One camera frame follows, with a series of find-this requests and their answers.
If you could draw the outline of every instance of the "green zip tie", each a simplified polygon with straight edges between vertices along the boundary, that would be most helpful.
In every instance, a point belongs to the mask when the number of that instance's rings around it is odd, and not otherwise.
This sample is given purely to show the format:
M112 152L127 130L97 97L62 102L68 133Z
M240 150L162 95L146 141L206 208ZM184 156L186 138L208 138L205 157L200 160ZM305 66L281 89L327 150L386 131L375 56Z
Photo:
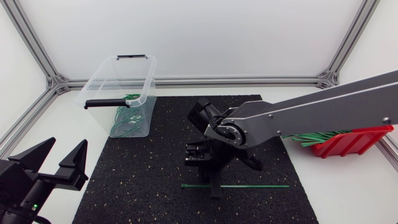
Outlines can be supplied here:
M181 184L181 188L210 188L210 185ZM224 188L286 188L289 185L222 185Z

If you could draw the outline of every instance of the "black bin handle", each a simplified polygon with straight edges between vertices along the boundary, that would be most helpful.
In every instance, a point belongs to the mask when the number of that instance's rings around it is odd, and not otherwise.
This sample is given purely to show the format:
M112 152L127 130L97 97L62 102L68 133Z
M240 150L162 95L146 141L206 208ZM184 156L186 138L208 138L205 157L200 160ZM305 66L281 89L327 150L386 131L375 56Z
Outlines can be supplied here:
M86 100L85 109L99 106L125 106L130 108L125 99Z

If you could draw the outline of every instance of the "aluminum frame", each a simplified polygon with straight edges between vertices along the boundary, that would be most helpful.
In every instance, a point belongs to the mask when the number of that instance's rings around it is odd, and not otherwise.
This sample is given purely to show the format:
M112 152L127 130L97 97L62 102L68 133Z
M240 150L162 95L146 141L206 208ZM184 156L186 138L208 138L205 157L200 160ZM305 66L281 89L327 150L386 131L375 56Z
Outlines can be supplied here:
M343 41L328 68L315 76L307 77L237 77L237 78L158 78L157 88L233 87L233 86L317 86L328 88L339 84L339 72L354 48L380 0L363 0ZM69 80L59 74L31 26L18 0L0 0L10 20L47 79L47 89L0 139L0 158L6 158L25 133L56 97L70 90L80 90L87 80ZM396 155L397 144L386 137L378 144L386 157ZM398 167L397 159L393 161Z

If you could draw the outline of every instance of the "metal bracket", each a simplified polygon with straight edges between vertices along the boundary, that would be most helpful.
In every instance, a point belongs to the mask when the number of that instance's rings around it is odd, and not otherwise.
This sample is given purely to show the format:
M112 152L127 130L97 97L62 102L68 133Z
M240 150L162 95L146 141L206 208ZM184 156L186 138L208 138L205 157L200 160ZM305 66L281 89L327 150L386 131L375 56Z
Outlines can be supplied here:
M61 74L56 74L55 78L57 79L57 83L58 84L63 84L63 83L68 83L69 82L69 78L66 78L64 76L62 76Z
M326 70L321 74L317 75L317 77L319 79L317 87L322 89L337 86L339 84L338 72L332 72L330 70Z
M47 89L51 90L54 87L53 77L47 77Z
M61 95L62 93L66 93L70 91L69 86L67 85L57 85L55 87L55 91L57 92L58 95Z

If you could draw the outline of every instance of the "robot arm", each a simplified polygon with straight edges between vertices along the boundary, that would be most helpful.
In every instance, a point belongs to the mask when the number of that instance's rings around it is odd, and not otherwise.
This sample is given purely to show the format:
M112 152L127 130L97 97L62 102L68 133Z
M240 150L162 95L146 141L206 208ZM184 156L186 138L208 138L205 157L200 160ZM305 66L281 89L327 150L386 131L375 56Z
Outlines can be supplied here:
M221 171L233 158L262 170L253 149L274 136L397 124L397 96L394 71L280 103L248 101L224 113L202 99L188 119L207 140L186 144L185 165L198 167L211 196L220 198Z
M280 103L249 101L217 114L213 123L204 135L238 149L274 136L397 124L398 70Z

